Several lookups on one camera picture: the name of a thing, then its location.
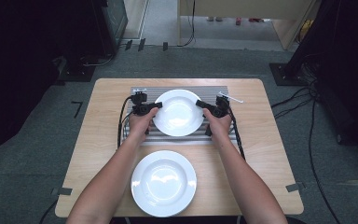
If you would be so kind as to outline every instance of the table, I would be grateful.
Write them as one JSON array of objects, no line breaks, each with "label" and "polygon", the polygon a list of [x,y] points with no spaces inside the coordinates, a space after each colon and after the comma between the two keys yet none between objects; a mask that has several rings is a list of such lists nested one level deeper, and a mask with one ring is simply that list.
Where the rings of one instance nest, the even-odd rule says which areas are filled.
[{"label": "table", "polygon": [[[89,106],[77,138],[74,153],[63,182],[73,189],[71,195],[60,195],[56,206],[58,217],[68,217],[76,199],[91,179],[117,149],[117,123],[121,106],[131,87],[227,86],[232,97],[244,104],[232,103],[246,160],[263,178],[285,214],[300,214],[303,204],[298,190],[288,192],[295,184],[282,139],[269,106],[269,99],[259,79],[208,78],[102,78],[96,81]],[[210,145],[145,146],[139,160],[151,152],[169,149],[184,155],[193,165],[198,178],[192,203],[178,216],[237,216],[237,206],[227,182],[218,151]],[[130,182],[115,217],[146,217],[131,196]]]},{"label": "table", "polygon": [[[177,0],[177,34],[181,45],[181,16],[193,15],[194,0]],[[195,16],[273,19],[272,24],[284,49],[288,49],[319,0],[197,0]]]}]

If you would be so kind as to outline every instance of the gray carpet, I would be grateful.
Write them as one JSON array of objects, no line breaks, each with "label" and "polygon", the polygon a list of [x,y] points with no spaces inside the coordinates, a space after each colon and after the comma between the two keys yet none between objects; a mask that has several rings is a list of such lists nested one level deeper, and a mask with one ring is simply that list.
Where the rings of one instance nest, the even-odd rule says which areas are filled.
[{"label": "gray carpet", "polygon": [[[260,78],[270,102],[290,97],[298,87],[277,87],[269,63],[286,63],[292,53],[233,49],[148,47],[120,49],[117,57],[97,67],[90,83],[52,86],[26,120],[19,134],[0,146],[0,223],[37,223],[56,200],[53,188],[62,186],[92,88],[101,77]],[[303,99],[274,108],[277,113]],[[84,102],[76,118],[77,104]],[[308,134],[311,104],[277,119],[278,128],[300,191],[307,223],[335,223],[310,169]],[[358,223],[358,147],[336,142],[334,126],[323,105],[315,109],[312,136],[315,170],[325,196],[341,223]],[[45,223],[64,223],[48,213]]]}]

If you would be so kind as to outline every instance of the right arm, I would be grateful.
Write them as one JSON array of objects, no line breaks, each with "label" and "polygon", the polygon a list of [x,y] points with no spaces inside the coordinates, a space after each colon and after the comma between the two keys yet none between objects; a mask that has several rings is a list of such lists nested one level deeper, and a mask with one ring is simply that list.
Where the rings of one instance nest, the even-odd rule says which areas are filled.
[{"label": "right arm", "polygon": [[269,187],[243,159],[228,137],[229,115],[218,119],[203,109],[210,122],[212,140],[219,150],[228,183],[247,223],[287,223]]}]

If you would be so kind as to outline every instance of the white plate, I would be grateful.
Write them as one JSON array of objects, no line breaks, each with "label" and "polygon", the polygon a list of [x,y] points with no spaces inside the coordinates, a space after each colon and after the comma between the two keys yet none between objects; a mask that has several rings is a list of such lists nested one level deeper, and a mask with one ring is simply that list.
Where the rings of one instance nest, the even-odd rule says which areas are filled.
[{"label": "white plate", "polygon": [[156,127],[170,136],[185,136],[195,132],[202,124],[202,109],[196,106],[199,96],[191,91],[173,90],[159,96],[162,108],[153,118]]},{"label": "white plate", "polygon": [[132,174],[131,192],[138,206],[154,217],[182,212],[196,192],[197,177],[181,154],[162,150],[144,157]]}]

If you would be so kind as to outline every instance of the forearm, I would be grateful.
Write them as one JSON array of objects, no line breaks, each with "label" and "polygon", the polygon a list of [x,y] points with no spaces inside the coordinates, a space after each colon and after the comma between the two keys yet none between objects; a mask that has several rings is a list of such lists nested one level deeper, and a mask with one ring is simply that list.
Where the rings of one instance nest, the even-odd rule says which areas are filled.
[{"label": "forearm", "polygon": [[80,194],[67,223],[109,222],[131,177],[138,146],[138,141],[130,137],[123,142]]},{"label": "forearm", "polygon": [[219,153],[227,179],[248,223],[286,223],[274,195],[241,157],[228,138],[220,140]]}]

